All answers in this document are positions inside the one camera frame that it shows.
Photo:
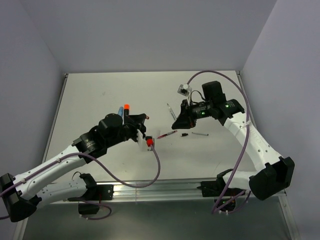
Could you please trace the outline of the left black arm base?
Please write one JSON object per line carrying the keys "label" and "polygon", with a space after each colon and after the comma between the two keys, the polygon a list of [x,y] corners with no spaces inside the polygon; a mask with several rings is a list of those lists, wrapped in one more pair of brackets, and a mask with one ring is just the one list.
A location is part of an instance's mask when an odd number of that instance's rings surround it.
{"label": "left black arm base", "polygon": [[[95,191],[89,195],[81,197],[71,197],[67,200],[69,202],[78,202],[78,213],[81,218],[90,221],[103,220],[111,216],[113,210],[110,206],[106,205],[104,201],[113,199],[114,186],[107,184],[106,186],[97,185]],[[100,210],[107,210],[107,214],[98,216]]]}

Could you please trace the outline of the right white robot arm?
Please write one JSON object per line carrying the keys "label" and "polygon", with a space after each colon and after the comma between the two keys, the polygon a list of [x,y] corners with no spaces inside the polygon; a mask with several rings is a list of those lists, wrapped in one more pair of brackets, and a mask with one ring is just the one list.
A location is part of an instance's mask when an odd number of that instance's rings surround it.
{"label": "right white robot arm", "polygon": [[216,189],[222,195],[233,189],[248,190],[263,201],[288,188],[291,184],[295,163],[291,157],[283,157],[274,150],[253,126],[244,108],[235,100],[227,100],[218,81],[202,85],[204,100],[198,103],[184,99],[171,128],[191,129],[199,119],[212,117],[224,126],[245,148],[254,171],[231,169],[217,176]]}

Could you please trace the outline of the black orange highlighter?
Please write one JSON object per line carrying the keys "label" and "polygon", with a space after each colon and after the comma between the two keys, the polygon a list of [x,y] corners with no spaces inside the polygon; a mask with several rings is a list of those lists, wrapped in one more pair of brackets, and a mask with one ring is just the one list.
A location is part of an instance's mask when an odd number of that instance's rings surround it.
{"label": "black orange highlighter", "polygon": [[129,104],[125,104],[123,107],[123,118],[128,117],[130,114],[130,105]]}

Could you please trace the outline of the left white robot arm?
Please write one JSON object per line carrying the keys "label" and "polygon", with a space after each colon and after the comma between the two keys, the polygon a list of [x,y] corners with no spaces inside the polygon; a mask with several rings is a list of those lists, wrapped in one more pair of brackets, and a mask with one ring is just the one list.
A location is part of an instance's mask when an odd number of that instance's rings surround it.
{"label": "left white robot arm", "polygon": [[146,188],[146,184],[129,184],[116,177],[98,159],[115,145],[133,140],[140,149],[155,152],[154,138],[147,136],[145,120],[149,117],[142,113],[123,115],[110,113],[88,132],[75,139],[71,145],[50,160],[18,175],[4,174],[0,178],[0,197],[7,210],[1,219],[16,223],[30,217],[37,209],[61,200],[77,201],[81,205],[105,204],[95,199],[99,188],[89,173],[81,173],[78,179],[56,183],[63,175],[90,162],[100,165],[114,180],[130,188]]}

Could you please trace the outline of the aluminium rail frame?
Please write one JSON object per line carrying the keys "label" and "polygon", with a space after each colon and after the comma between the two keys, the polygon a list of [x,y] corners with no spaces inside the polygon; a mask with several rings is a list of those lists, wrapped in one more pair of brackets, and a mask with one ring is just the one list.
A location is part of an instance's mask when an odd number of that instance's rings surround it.
{"label": "aluminium rail frame", "polygon": [[[66,75],[54,124],[51,128],[44,160],[56,155],[58,149],[102,118],[118,105],[130,102],[138,109],[146,85],[160,114],[147,107],[151,114],[150,134],[170,130],[172,117],[168,107],[178,110],[180,83],[192,71],[69,73]],[[161,175],[151,186],[140,189],[123,186],[111,179],[96,164],[81,168],[91,173],[102,186],[113,185],[110,218],[90,221],[78,218],[75,202],[59,201],[38,210],[32,217],[17,224],[16,240],[298,240],[300,234],[285,191],[260,201],[245,196],[237,201],[237,211],[223,215],[211,214],[210,197],[198,189],[201,181],[212,181],[215,175],[231,168],[241,146],[217,123],[210,127],[208,154],[195,161],[190,156],[178,157],[179,135],[167,139],[172,154],[166,156],[164,145],[156,143],[161,160]]]}

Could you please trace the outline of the blue highlighter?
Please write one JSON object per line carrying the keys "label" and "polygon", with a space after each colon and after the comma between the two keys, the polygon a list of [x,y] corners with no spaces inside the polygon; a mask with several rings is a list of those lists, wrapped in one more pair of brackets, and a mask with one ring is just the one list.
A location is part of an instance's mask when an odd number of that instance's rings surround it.
{"label": "blue highlighter", "polygon": [[120,117],[124,117],[124,107],[121,106],[119,109],[118,109],[118,113],[117,113]]}

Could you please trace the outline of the white black pen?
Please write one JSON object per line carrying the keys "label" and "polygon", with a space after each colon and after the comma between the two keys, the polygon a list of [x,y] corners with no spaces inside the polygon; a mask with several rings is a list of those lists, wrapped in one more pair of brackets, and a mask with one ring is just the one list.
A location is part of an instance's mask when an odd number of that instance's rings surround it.
{"label": "white black pen", "polygon": [[199,132],[192,132],[194,135],[199,135],[199,136],[209,136],[208,133],[199,133]]}

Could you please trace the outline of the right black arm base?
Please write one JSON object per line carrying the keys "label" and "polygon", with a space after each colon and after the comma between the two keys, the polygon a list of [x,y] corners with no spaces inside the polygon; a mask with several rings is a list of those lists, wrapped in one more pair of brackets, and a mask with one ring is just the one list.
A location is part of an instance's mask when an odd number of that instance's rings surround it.
{"label": "right black arm base", "polygon": [[[232,172],[232,168],[227,169],[221,173],[219,173],[216,177],[216,180],[210,180],[210,181],[201,181],[200,186],[197,187],[201,191],[202,197],[208,198],[208,197],[219,197],[221,192],[223,191],[225,187],[225,183],[223,181],[223,176],[227,173]],[[228,188],[226,192],[224,193],[224,197],[229,197],[231,199],[232,197],[236,196],[242,192],[239,188]],[[222,198],[222,200],[219,202],[218,207],[223,205],[228,199]],[[230,203],[228,203],[226,206],[224,206],[221,211],[227,213],[234,211],[236,209],[236,200],[232,200]]]}

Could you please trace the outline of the red pen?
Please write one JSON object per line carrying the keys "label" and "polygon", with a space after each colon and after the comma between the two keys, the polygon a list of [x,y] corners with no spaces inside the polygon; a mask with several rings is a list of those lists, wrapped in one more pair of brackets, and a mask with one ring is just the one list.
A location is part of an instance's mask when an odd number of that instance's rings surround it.
{"label": "red pen", "polygon": [[162,135],[158,136],[157,139],[162,139],[162,138],[165,138],[165,137],[170,136],[175,133],[177,133],[177,130],[173,130],[173,131],[167,132],[165,134],[162,134]]}

